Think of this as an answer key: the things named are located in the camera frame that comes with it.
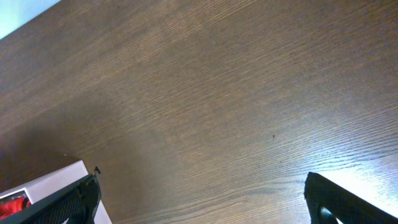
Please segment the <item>white cardboard box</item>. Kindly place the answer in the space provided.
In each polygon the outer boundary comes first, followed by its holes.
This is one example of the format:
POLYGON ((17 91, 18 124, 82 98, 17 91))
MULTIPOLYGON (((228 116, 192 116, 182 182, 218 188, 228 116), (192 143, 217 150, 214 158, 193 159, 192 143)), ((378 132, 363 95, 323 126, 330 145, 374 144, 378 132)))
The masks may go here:
MULTIPOLYGON (((1 204, 18 197, 27 197, 31 204, 36 203, 88 174, 91 173, 87 171, 83 161, 75 162, 62 169, 1 193, 1 204)), ((99 203, 94 224, 112 224, 102 201, 99 203)))

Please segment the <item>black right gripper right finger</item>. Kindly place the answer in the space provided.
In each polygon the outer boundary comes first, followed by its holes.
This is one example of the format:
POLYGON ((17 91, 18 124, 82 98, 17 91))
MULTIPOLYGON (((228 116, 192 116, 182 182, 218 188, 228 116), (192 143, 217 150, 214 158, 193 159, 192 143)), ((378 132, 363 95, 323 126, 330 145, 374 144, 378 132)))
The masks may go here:
POLYGON ((375 207, 318 173, 308 173, 304 197, 312 224, 397 223, 397 217, 375 207))

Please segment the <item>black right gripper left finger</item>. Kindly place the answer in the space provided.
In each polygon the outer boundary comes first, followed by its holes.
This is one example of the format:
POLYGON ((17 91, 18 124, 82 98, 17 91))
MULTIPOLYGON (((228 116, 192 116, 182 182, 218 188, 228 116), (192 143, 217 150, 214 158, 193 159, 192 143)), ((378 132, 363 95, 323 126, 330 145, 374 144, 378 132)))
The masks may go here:
POLYGON ((68 186, 1 220, 3 224, 94 224, 101 201, 101 189, 95 167, 68 186))

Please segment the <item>red toy fire truck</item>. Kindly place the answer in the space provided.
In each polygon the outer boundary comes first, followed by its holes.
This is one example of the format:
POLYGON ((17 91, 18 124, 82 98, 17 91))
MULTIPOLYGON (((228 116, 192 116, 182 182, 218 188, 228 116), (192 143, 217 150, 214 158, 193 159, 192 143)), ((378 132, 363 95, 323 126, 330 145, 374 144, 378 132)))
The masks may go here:
POLYGON ((27 197, 18 197, 11 201, 1 204, 1 219, 5 219, 31 205, 30 200, 27 197))

